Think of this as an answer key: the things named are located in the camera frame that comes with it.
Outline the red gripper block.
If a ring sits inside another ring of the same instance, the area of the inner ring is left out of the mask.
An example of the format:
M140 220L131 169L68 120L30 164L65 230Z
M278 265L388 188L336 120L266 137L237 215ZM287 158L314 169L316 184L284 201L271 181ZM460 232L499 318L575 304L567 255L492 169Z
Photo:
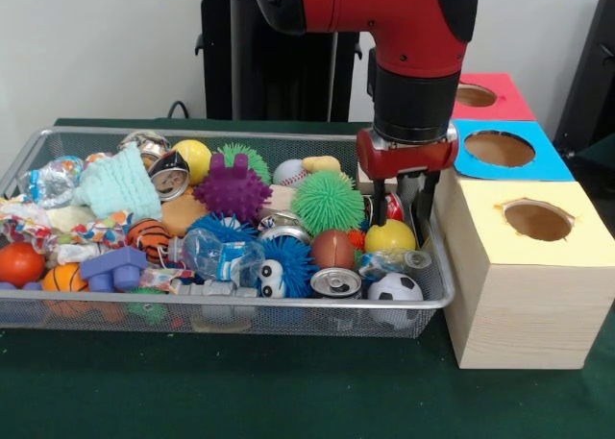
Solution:
M392 179L403 174L427 173L414 202L416 216L425 221L431 217L440 171L454 163L458 148L455 127L450 127L443 139L422 144L387 141L374 129L363 129L357 133L359 167L370 179ZM374 180L373 184L374 223L384 226L387 219L385 180Z

